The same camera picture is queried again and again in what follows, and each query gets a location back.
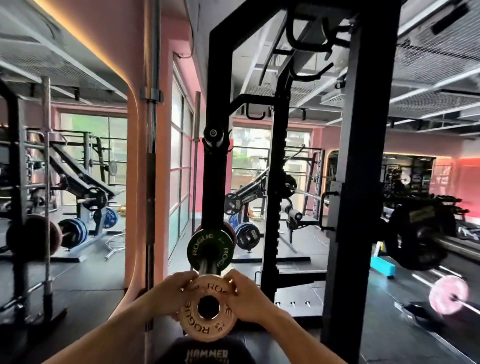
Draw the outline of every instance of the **black t-shirt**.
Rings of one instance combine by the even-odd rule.
[[[177,339],[155,364],[256,364],[242,341],[226,336],[213,342]]]

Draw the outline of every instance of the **pink weight plate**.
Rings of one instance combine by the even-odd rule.
[[[428,300],[432,308],[441,315],[452,315],[463,308],[468,299],[468,285],[457,276],[440,278],[432,287]]]

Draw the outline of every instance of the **hand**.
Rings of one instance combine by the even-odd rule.
[[[236,292],[222,296],[240,320],[263,325],[270,313],[277,309],[277,306],[264,295],[254,281],[236,269],[232,269],[223,278],[231,281],[232,288]]]
[[[186,289],[197,277],[198,273],[193,270],[174,273],[135,302],[143,305],[150,317],[175,315],[187,302],[206,295],[202,289]]]

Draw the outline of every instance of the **window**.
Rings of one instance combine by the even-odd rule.
[[[268,166],[270,135],[270,129],[233,128],[232,191],[250,183]],[[310,132],[287,131],[285,155],[287,157],[294,155],[302,144],[309,147],[310,136]],[[308,157],[308,155],[308,150],[297,154],[298,157]],[[308,173],[306,161],[289,160],[285,163],[284,170],[295,178],[299,188],[305,190]],[[292,197],[292,202],[296,209],[302,210],[303,198],[304,196],[301,194],[295,194]],[[252,202],[251,207],[260,208],[261,205],[261,199],[257,199]]]
[[[84,136],[90,133],[89,141],[93,144],[90,147],[90,158],[92,167],[88,170],[98,180],[103,180],[110,186],[125,186],[127,183],[127,118],[109,117],[98,115],[82,115],[62,113],[60,115],[61,128],[65,130],[62,135],[68,141],[65,150],[75,158],[79,164],[84,165]],[[110,161],[117,163],[117,175],[110,176],[108,172],[102,176],[100,172],[100,156],[98,149],[94,147],[100,138],[103,148],[102,158],[104,163]],[[124,199],[115,198],[119,204],[124,203]],[[63,191],[62,203],[64,205],[76,205],[75,197]]]
[[[170,147],[170,221],[168,253],[171,254],[190,216],[190,159],[193,114],[176,77],[172,85]]]

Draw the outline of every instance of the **forearm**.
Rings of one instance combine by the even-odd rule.
[[[122,349],[149,319],[144,305],[134,302],[44,364],[112,363],[122,355]]]
[[[273,336],[292,364],[346,364],[278,307],[272,307],[262,326]]]

